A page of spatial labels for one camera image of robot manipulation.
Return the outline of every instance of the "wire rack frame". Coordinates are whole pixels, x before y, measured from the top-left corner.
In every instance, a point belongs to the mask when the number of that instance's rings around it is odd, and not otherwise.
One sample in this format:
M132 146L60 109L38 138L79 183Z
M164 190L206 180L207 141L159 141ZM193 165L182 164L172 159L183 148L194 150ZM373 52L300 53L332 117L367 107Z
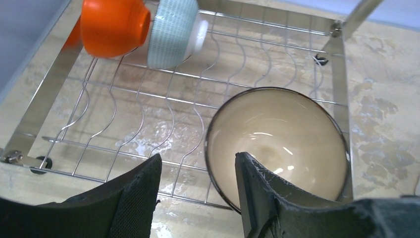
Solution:
M270 50L266 49L266 46L276 46L276 47L283 47L286 54L290 57L290 59L293 62L294 68L295 68L295 73L293 74L293 77L289 80L289 82L287 82L285 85L283 85L283 87L288 88L290 85L292 85L297 77L297 61L295 59L295 56L290 52L291 49L297 49L300 51L305 51L308 52L308 55L313 59L313 89L309 92L308 96L311 97L314 101L319 102L319 103L324 103L324 104L331 104L334 106L339 106L339 107L347 107L347 105L344 104L339 104L336 103L334 101L331 100L325 100L325 99L321 99L318 97L318 90L321 87L321 85L324 83L324 75L326 74L324 71L325 69L320 65L320 63L317 61L317 59L315 58L315 55L317 53L325 53L322 50L319 49L313 49L313 45L312 45L312 38L314 36L321 36L325 38L325 41L328 40L328 33L325 32L320 32L320 31L316 31L316 30L312 30L311 27L309 26L308 29L303 29L303 28L298 28L298 27L293 27L293 26L289 26L289 14L293 14L293 13L287 13L286 16L286 21L284 25L281 24L277 24L277 23L272 23L272 22L266 22L264 16L266 15L266 11L268 8L262 8L263 9L263 17L261 20L253 20L253 19L248 19L248 18L241 18L242 16L242 11L243 11L243 6L245 4L240 4L240 9L239 9L239 16L232 16L232 15L226 15L224 13L220 13L220 12L212 12L212 11L208 11L208 10L201 10L200 14L202 14L203 16L207 16L206 19L210 20L210 24L209 24L209 30L208 30L208 36L209 38L207 40L212 40L214 45L216 45L217 47L217 56L213 62L213 64L209 65L206 69L204 69L201 73L185 73L185 72L181 72L178 70L178 67L174 68L174 69L150 69L147 68L145 65L141 65L141 64L136 64L136 63L132 63L132 62L128 62L125 61L124 58L125 56L121 57L120 59L106 59L106 61L109 62L117 62L117 68L115 70L115 73L113 75L113 78L110 82L110 84L106 84L103 82L93 82L90 81L92 72L94 71L97 63L98 63L98 59L97 58L92 58L89 66L85 72L85 75L83 78L75 78L75 77L68 77L67 80L73 80L76 82L79 82L82 85L82 89L78 94L77 97L77 101L73 107L73 111L70 114L70 117L68 119L68 122L65 126L63 126L61 128L61 130L59 130L55 137L50 137L50 136L43 136L43 140L48 141L51 143L49 149L47 150L46 154L44 155L45 158L47 158L54 145L58 144L58 143L64 143L64 144L71 144L74 146L78 146L81 147L83 149L82 154L80 155L74 169L71 172L65 172L65 171L60 171L60 170L55 170L55 169L45 169L43 168L44 163L46 162L45 160L42 162L42 164L39 166L39 168L35 168L35 170L39 170L39 171L43 171L43 172L52 172L52 173L57 173L57 174L61 174L61 175L66 175L66 176L72 176L75 178L81 178L81 179L86 179L86 180L91 180L91 181L96 181L96 182L107 182L110 179L110 174L111 171L114 167L114 164L118 158L119 155L125 155L125 156L129 156L129 157L135 157L135 158L139 158L142 160L147 159L148 157L150 157L154 151L156 151L156 149L158 149L160 146L162 146L167 140L168 138L172 135L173 131L174 131L174 125L176 123L176 119L175 119L175 115L174 115L174 110L175 108L173 108L173 106L169 103L169 102L177 102L177 103L183 103L183 104L188 104L192 106L192 109L196 115L196 117L198 118L198 120L200 121L200 128L201 128L201 132L200 132L200 139L197 142L197 144L187 153L185 153L181 160L179 162L174 162L174 161L168 161L165 160L165 158L163 158L163 163L165 165L171 165L171 166L175 166L176 167L176 176L173 179L173 183L172 183L172 189L170 191L159 191L159 195L163 196L163 197L170 197L173 199L178 199L178 200L182 200L182 201L186 201L186 202L192 202L192 203L196 203L196 204L202 204L202 205L206 205L206 206L210 206L210 207L215 207L215 208L222 208L222 209L231 209L229 206L225 205L225 204L216 204L216 203L211 203L208 201L209 198L209 191L210 191L210 187L211 187L211 182L209 182L208 186L207 186L207 191L206 191L206 195L204 199L193 199L193 198L189 198L189 197L185 197L185 196L179 196L177 194L175 194L175 188L177 186L177 183L179 182L179 176L180 176L180 171L181 168L188 168L188 169L193 169L196 171L202 171L202 172L207 172L207 169L202 168L202 167L197 167L197 166L193 166L193 165L188 165L185 164L184 161L185 159L191 154L193 153L195 150L197 150L197 148L202 144L205 133L206 133L206 127L205 127L205 123L203 121L203 117L199 111L198 108L211 108L211 109L218 109L218 106L214 106L211 104L206 104L206 103L200 103L198 102L198 90L200 88L200 84L203 82L217 82L217 83L222 83L225 85L225 90L223 93L223 101L225 102L226 100L228 100L230 98L230 92L229 92L229 87L230 86L235 86L235 87L239 87L242 88L242 90L246 90L249 88L253 88L253 87L257 87L257 85L262 82L264 80L264 78L270 73L270 71L272 70L272 64L273 64L273 56L271 55L272 53L270 52ZM236 30L234 31L235 33L226 33L226 32L222 32L219 30L216 30L215 26L216 26L216 22L219 19L231 19L231 20L235 20L237 25L236 25ZM260 37L259 38L252 38L252 37L247 37L244 35L240 34L240 26L243 23L251 23L253 25L259 25L261 26L261 28L263 27L270 27L270 28L278 28L278 29L284 29L284 35L282 36L282 38L284 39L284 43L279 43L273 40L265 40L264 39L264 33L263 30L262 32L260 32ZM290 32L301 32L301 33L305 33L308 34L309 36L309 47L300 47L300 46L296 46L293 44L289 44L288 42L288 34ZM209 70L212 70L212 68L214 67L214 65L219 61L219 57L221 55L221 50L219 47L219 40L215 37L215 36L223 36L223 37L227 37L227 38L232 38L234 39L234 42L237 44L237 46L241 49L242 51L242 58L243 58L243 62L241 64L241 66L234 72L232 73L227 79L220 79L220 78L213 78L213 77L206 77L204 76L205 73ZM246 55L246 51L244 49L243 46L243 41L249 41L249 42L255 42L258 43L260 45L260 48L265 52L266 54L266 58L267 58L267 72L265 74L263 74L261 77L256 78L254 80L254 84L253 85L247 85L247 84L240 84L240 83L236 83L236 82L232 82L232 78L234 78L238 73L240 73L247 62L247 55ZM141 82L140 82L140 86L138 87L137 90L132 90L132 89L128 89L128 88L124 88L124 87L118 87L115 85L115 81L118 75L118 72L121 68L122 65L129 65L129 66L133 66L133 67L137 67L138 69L142 69L144 70L142 78L141 78ZM154 93L150 93L150 92L145 92L142 90L142 84L143 81L145 80L145 78L147 77L147 72L148 71L156 71L156 72L161 72L164 74L168 74L170 75L170 81L169 81L169 86L167 89L167 93L166 95L159 95L159 94L154 94ZM180 99L177 97L171 97L170 96L170 91L171 91L171 86L173 84L173 79L174 76L182 76L182 77L187 77L190 78L192 80L196 80L197 81L197 89L196 92L194 94L194 97L192 100L184 100L184 99ZM89 105L92 103L90 102L90 97L89 97L89 90L87 88L88 85L96 85L96 86L100 86L100 87L106 87L107 88L107 93L108 96L111 98L112 102L113 102L113 114L111 116L111 118L109 119L108 123L99 131L97 131L96 133L92 134L89 139L86 141L86 143L80 143L77 141L72 141L69 139L66 139L66 135L68 130L74 126L75 124L77 124L79 122L79 120L85 115L86 111L88 110ZM109 126L112 123L115 123L114 119L115 119L115 115L116 115L116 111L117 111L117 103L116 103L116 99L113 95L113 92L115 90L118 91L124 91L127 93L134 93L136 95L136 101L138 103L138 105L141 108L141 112L142 112L142 119L139 122L139 126L138 129L135 131L134 134L131 135L130 138L126 139L123 143L121 143L119 145L119 147L115 150L115 149L109 149L109 148L105 148L105 147L101 147L101 146L97 146L97 145L92 145L90 142L92 139L94 139L95 137L101 135L104 131L106 131ZM159 99L163 99L165 102L165 105L167 107L167 109L170 111L171 117L172 117L172 126L169 129L169 133L167 134L166 138L163 141L160 141L154 148L152 148L152 150L149 152L148 155L139 155L139 154L135 154L135 153L129 153L129 152L125 152L122 151L122 148L127 145L130 141L132 141L136 136L138 136L138 134L142 131L142 128L144 127L144 123L145 123L145 110L143 107L143 102L140 99L141 97L150 97L150 98L159 98ZM85 97L86 98L86 102L85 102L85 106L82 110L82 113L79 116L76 116L76 109L80 106L80 103L82 101L82 98ZM106 151L106 152L111 152L114 154L113 157L113 161L111 166L108 169L107 175L105 179L98 179L98 178L94 178L94 177L89 177L89 176L83 176L83 175L79 175L77 174L77 170L79 168L80 163L82 162L83 158L84 158L84 154L85 151L87 150L87 148L90 149L94 149L94 150L98 150L98 151Z

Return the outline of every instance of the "light blue patterned bowl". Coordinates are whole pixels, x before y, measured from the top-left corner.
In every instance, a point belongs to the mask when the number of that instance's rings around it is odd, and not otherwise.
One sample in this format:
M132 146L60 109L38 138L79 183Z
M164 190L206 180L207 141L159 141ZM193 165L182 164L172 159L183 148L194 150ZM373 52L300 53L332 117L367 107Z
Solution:
M161 0L157 9L147 66L175 67L201 50L209 24L200 18L196 0Z

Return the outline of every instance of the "gray wall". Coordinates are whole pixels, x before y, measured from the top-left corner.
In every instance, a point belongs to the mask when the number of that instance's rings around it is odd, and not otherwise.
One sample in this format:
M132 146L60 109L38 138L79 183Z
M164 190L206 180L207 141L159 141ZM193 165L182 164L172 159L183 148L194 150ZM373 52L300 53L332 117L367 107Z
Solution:
M0 103L70 0L0 0Z
M277 0L339 14L349 14L361 0ZM384 0L370 21L420 30L420 0Z

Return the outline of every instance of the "orange bowl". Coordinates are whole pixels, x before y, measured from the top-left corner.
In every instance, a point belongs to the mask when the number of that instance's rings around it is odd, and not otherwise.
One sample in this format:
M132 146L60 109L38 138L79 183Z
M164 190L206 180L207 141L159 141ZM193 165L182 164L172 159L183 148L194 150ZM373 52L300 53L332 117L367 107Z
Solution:
M83 0L83 46L95 57L124 55L144 44L150 20L142 0Z
M75 47L80 42L80 17L74 25L73 30L71 30L70 35L67 38L67 41L64 43L63 48Z

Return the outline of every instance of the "wavy wire divider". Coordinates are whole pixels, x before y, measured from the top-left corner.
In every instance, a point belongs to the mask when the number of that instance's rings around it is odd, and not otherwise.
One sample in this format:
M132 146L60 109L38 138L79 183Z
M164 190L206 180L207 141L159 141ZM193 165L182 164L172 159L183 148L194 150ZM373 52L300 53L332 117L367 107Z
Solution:
M215 111L221 106L221 104L214 105L212 103L204 103L199 100L199 95L200 93L202 93L202 91L200 91L200 88L203 83L214 83L214 84L224 85L225 89L223 90L222 95L219 95L223 97L222 102L225 102L227 99L229 99L232 96L231 94L232 88L239 88L239 91L244 91L244 90L257 87L257 86L264 86L264 82L267 80L267 76L269 74L273 74L273 73L278 74L276 71L276 68L279 67L279 64L277 64L278 60L276 58L277 53L271 50L272 48L276 48L277 50L282 49L283 53L287 55L287 57L289 58L288 64L292 65L289 68L291 68L294 71L293 73L291 73L290 79L286 80L283 85L279 85L279 86L288 88L289 86L292 86L297 83L297 80L299 79L299 77L301 77L299 75L302 74L302 71L299 71L298 69L299 67L302 66L302 60L299 60L299 57L302 57L302 56L307 57L309 59L307 61L312 63L310 67L312 68L313 81L312 81L312 86L311 86L312 89L306 94L309 97L311 97L313 100L317 101L318 103L322 105L328 105L328 106L333 106L333 107L334 106L347 107L347 105L339 104L339 103L334 102L331 99L323 98L319 96L321 93L320 89L323 86L323 83L325 82L324 78L326 77L326 75L331 74L331 73L325 72L326 69L324 69L324 67L321 66L319 61L315 58L316 54L324 53L324 51L319 50L319 49L314 49L313 40L314 38L317 38L317 39L321 39L322 43L326 42L329 39L329 34L316 31L315 29L311 29L311 26L313 25L312 16L310 16L309 18L308 29L303 29L299 27L289 26L289 20L291 18L290 14L294 14L292 12L286 12L287 15L285 19L285 24L281 25L277 23L266 22L265 16L267 15L268 8L263 8L263 7L261 8L263 9L261 20L253 20L253 19L248 19L245 17L242 18L241 16L243 15L243 6L247 6L247 5L241 3L240 6L241 7L239 10L240 11L239 17L227 15L223 13L218 13L218 12L207 11L207 10L200 11L200 14L210 22L209 29L208 29L208 36L206 39L207 44L205 45L205 47L208 45L212 45L214 47L214 51L216 52L214 61L212 63L208 63L208 66L204 70L202 70L200 73L185 72L179 69L180 67L184 65L188 65L190 63L190 59L188 59L182 65L174 69L149 69L144 65L141 65L135 62L130 62L129 60L125 60L126 56L123 56L120 59L101 59L102 61L110 63L110 64L117 63L117 67L115 69L115 72L113 74L110 84L107 84L105 82L98 82L98 81L90 80L92 76L92 72L94 71L98 63L98 59L96 58L92 58L90 60L90 63L86 69L86 72L83 78L69 76L67 78L67 81L79 82L82 85L82 89L80 90L78 94L77 100L74 104L73 110L70 114L67 124L63 126L57 132L55 137L51 137L51 136L42 137L43 140L51 143L50 147L47 150L47 153L44 156L45 157L50 156L51 151L56 144L68 144L68 145L76 146L82 149L82 153L80 157L78 158L77 163L74 166L74 168L69 172L66 172L64 170L61 171L59 169L43 169L42 165L39 168L36 168L36 170L57 173L57 174L66 175L66 176L72 176L72 177L91 180L95 182L102 182L102 183L107 182L110 179L111 172L113 171L113 168L115 166L116 161L118 161L119 156L126 156L130 158L145 160L154 152L158 151L160 147L164 145L171 136L173 136L174 130L176 129L176 124L179 123L179 119L176 118L178 108L172 105L172 103L175 103L177 105L178 104L188 105L191 107L190 111L196 118L196 124L194 126L197 126L198 128L197 130L198 140L196 141L196 143L191 145L190 149L184 152L183 156L181 156L181 159L179 161L166 160L165 156L162 156L163 164L165 166L170 166L171 168L173 168L175 171L175 176L171 179L172 182L171 182L171 186L169 186L170 189L167 189L167 190L161 189L159 191L159 195L163 197L170 197L177 200L192 202L196 204L202 204L205 206L210 206L210 207L215 207L215 208L230 209L230 207L228 207L223 202L213 203L209 201L209 194L211 190L210 180L208 184L206 183L206 187L204 188L206 191L206 194L202 199L191 198L191 197L188 197L187 195L183 195L183 194L180 195L176 193L177 185L179 185L180 183L179 179L181 176L182 169L189 169L189 170L204 172L204 173L207 172L206 168L190 165L185 162L191 156L191 154L197 152L197 149L203 145L204 136L206 134L206 129L207 129L207 123L205 122L205 118L200 112L200 110L209 109L209 110ZM234 21L236 23L236 26L233 27L234 33L222 31L220 30L220 28L216 29L216 26L218 26L217 24L218 21L225 21L227 22L226 25L229 25L228 24L229 21ZM256 33L257 35L260 34L260 36L249 37L242 34L243 29L241 27L244 24L252 25L253 29L255 30L254 33ZM283 39L284 42L281 43L281 41L277 42L274 40L265 39L264 37L267 35L265 34L265 31L267 29L282 32L283 33L282 35L279 34L278 36L274 35L271 37L274 39L278 37L279 40ZM298 39L301 39L302 37L303 38L308 37L307 44L304 43L301 46L299 46L296 43L292 44L291 41L294 41L294 42L299 41L299 40L293 39L293 37L291 36L293 34L297 34ZM225 40L230 41L230 43L233 42L234 44L236 44L236 46L232 46L232 47L236 47L240 49L237 51L239 53L236 56L236 59L241 59L241 60L238 60L239 62L238 67L232 68L231 69L232 73L227 78L217 78L217 76L208 76L211 74L213 70L215 70L218 62L221 59L223 59L223 56L226 54L226 52L221 47L221 44L226 44ZM252 58L250 58L251 56L247 55L247 50L250 47L249 44L253 45L254 47L259 46L259 51L261 52L263 57L265 57L266 59L265 60L266 70L265 71L262 70L261 75L258 77L257 75L255 75L256 78L254 79L252 84L234 82L232 81L232 79L234 79L240 73L243 73L243 71L246 70L245 68L249 67L248 65L249 60L253 60ZM80 55L84 57L89 57L86 53L81 53ZM117 78L119 78L121 67L133 67L136 70L143 71L143 73L141 74L142 76L141 76L140 85L137 90L116 85L116 83L118 83L118 80L119 80ZM168 88L165 95L144 90L144 87L143 87L144 81L148 78L148 76L150 76L153 73L169 77L169 84L168 84ZM185 99L183 97L176 97L172 95L172 87L174 87L173 84L176 77L186 78L196 83L196 86L195 86L196 89L195 89L195 93L192 99ZM91 132L90 137L86 140L85 143L83 143L83 142L67 139L67 134L69 133L68 131L71 130L72 127L82 119L82 117L86 117L86 111L88 110L89 106L92 106L92 102L90 101L90 91L88 89L88 86L101 87L101 88L105 87L108 89L107 97L109 97L111 101L113 102L113 113L111 117L107 120L107 124L105 124L102 128L98 129L94 133ZM115 123L124 123L121 121L115 121L115 115L118 109L117 109L117 100L114 96L114 92L124 92L127 94L135 94L135 101L139 107L139 110L141 111L141 116L139 116L138 124L134 125L135 127L135 129L133 130L134 133L132 133L127 139L124 139L124 141L118 145L117 149L111 149L111 148L106 148L106 147L91 144L91 141L97 139L98 137L101 137L101 135L110 127L110 125L115 124ZM82 98L86 98L85 106L81 107L82 113L79 114L79 116L76 116L77 114L76 111L79 108L80 103L82 102ZM164 100L165 106L163 108L166 107L165 110L169 111L169 115L171 117L171 119L168 120L169 128L166 129L168 133L166 136L163 137L162 140L158 140L155 142L155 145L151 148L151 150L149 151L147 155L146 154L140 155L139 153L130 152L130 151L127 152L124 150L124 148L128 144L130 144L130 142L132 142L135 138L137 138L142 132L142 130L144 130L145 128L146 117L148 116L148 113L145 110L145 102L147 101L145 99L149 100L152 98L158 99L158 100ZM95 151L103 151L103 152L114 154L112 163L110 167L106 170L107 172L106 172L105 178L95 178L95 177L77 174L78 168L81 162L84 161L83 159L84 159L85 152L87 149L92 149Z

